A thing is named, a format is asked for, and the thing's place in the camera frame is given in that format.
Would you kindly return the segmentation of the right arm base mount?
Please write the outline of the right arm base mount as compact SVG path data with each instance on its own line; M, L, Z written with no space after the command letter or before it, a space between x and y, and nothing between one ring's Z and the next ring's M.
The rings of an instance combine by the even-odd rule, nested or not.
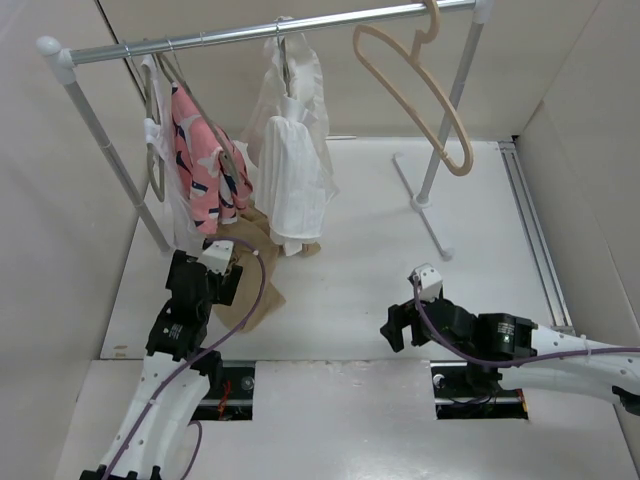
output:
M504 390L496 382L471 382L480 368L465 362L430 364L436 418L438 420L528 420L521 390Z

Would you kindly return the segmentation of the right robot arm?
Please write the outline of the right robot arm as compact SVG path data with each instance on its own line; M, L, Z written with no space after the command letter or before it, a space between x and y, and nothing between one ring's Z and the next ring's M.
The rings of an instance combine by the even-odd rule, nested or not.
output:
M439 298L393 305L380 329L394 352L434 342L462 359L435 375L436 394L452 402L522 389L573 393L639 413L639 350L579 338L505 313L472 314Z

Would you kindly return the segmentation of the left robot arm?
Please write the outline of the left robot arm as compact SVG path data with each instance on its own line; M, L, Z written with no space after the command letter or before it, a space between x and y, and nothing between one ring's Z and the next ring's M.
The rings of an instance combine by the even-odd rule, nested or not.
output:
M221 355L202 343L213 306L233 302L242 275L232 252L228 240L198 257L174 252L165 284L170 297L149 332L134 396L99 466L82 478L169 478L200 401L222 387Z

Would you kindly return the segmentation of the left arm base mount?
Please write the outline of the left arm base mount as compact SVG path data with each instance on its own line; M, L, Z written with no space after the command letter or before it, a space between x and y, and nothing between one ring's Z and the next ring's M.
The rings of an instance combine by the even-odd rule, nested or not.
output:
M253 417L255 362L225 361L222 380L192 415L197 421L250 421Z

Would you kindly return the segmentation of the beige t shirt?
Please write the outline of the beige t shirt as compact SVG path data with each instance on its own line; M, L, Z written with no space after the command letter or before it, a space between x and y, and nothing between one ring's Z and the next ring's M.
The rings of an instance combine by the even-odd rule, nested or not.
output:
M236 296L231 306L213 307L215 315L228 329L238 325L248 315L260 292L262 269L253 254L254 248L264 263L266 280L261 299L240 332L248 333L255 329L267 316L286 303L285 297L272 283L277 262L284 252L280 245L273 242L270 233L268 218L255 208L253 201L240 213L235 223L218 226L218 237L234 237L251 245L248 248L244 244L234 243L232 263L243 268Z

